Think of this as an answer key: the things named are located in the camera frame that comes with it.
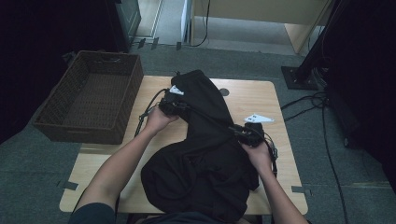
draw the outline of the light wood tabletop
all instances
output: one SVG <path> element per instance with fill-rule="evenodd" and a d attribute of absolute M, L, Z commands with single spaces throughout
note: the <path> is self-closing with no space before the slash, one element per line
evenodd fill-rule
<path fill-rule="evenodd" d="M 155 93 L 163 88 L 170 88 L 170 80 L 170 77 L 144 76 L 121 145 L 82 144 L 75 166 L 68 180 L 69 182 L 77 183 L 78 188 L 76 190 L 64 190 L 64 195 L 60 202 L 60 209 L 62 211 L 73 211 L 80 195 L 88 186 L 99 167 L 111 154 L 133 139 L 139 116 L 143 114 Z M 224 99 L 234 123 L 243 125 L 245 123 L 244 118 L 252 114 L 259 114 L 275 120 L 274 122 L 264 123 L 262 126 L 264 131 L 272 137 L 278 150 L 279 158 L 276 161 L 278 169 L 277 179 L 300 212 L 306 214 L 308 207 L 304 193 L 292 191 L 292 187 L 300 187 L 302 184 L 291 150 L 286 126 L 280 111 L 274 84 L 269 81 L 254 80 L 215 78 L 211 78 L 211 80 L 219 89 L 227 89 L 230 92 L 228 96 L 224 96 Z M 163 97 L 163 94 L 160 94 L 154 102 L 159 102 L 161 97 Z M 179 119 L 169 124 L 152 139 L 132 178 L 121 193 L 119 212 L 162 212 L 149 203 L 141 183 L 140 170 L 156 151 L 171 143 L 184 140 L 186 133 L 187 123 L 183 119 Z M 268 214 L 271 214 L 271 208 L 265 196 L 264 188 L 262 184 L 260 184 L 255 191 L 250 192 L 247 199 L 246 215 Z"/>

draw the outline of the black shirt sleeve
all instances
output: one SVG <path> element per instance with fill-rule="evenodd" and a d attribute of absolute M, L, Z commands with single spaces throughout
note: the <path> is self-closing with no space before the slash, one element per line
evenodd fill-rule
<path fill-rule="evenodd" d="M 104 203 L 89 203 L 72 214 L 69 224 L 115 224 L 113 209 Z"/>

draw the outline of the gray carpet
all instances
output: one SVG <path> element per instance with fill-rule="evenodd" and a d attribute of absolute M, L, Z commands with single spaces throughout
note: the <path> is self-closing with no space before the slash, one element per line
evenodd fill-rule
<path fill-rule="evenodd" d="M 173 76 L 194 69 L 209 77 L 269 80 L 281 105 L 314 91 L 288 90 L 281 65 L 298 66 L 304 58 L 256 52 L 150 45 L 133 48 L 142 57 L 145 75 Z M 283 111 L 284 118 L 310 107 L 301 102 Z M 330 155 L 342 186 L 349 223 L 395 223 L 396 196 L 381 165 L 361 149 L 344 148 L 344 137 L 330 108 L 324 110 Z M 323 138 L 322 111 L 312 110 L 286 123 L 313 223 L 345 223 Z M 0 145 L 0 223 L 66 223 L 59 210 L 63 190 L 57 187 L 71 173 L 80 144 L 54 143 L 31 124 Z M 120 215 L 118 223 L 124 223 Z"/>

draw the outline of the human arm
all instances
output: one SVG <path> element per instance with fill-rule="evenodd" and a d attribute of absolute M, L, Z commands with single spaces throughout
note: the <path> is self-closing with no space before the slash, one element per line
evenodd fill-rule
<path fill-rule="evenodd" d="M 282 189 L 271 169 L 268 146 L 261 143 L 257 147 L 241 144 L 259 173 L 270 203 L 275 223 L 308 223 L 286 192 Z"/>
<path fill-rule="evenodd" d="M 115 210 L 121 191 L 134 173 L 151 139 L 176 119 L 176 116 L 165 116 L 160 108 L 154 107 L 140 134 L 110 156 L 99 168 L 81 196 L 76 210 L 88 203 L 105 203 Z"/>

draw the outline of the person's left arm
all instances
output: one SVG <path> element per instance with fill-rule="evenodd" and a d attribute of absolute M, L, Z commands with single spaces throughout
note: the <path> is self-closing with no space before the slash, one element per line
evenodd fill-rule
<path fill-rule="evenodd" d="M 168 117 L 158 106 L 148 114 L 148 121 L 140 134 L 109 157 L 99 168 L 81 196 L 76 211 L 89 203 L 105 203 L 115 210 L 121 191 L 131 178 L 151 139 L 177 117 Z"/>

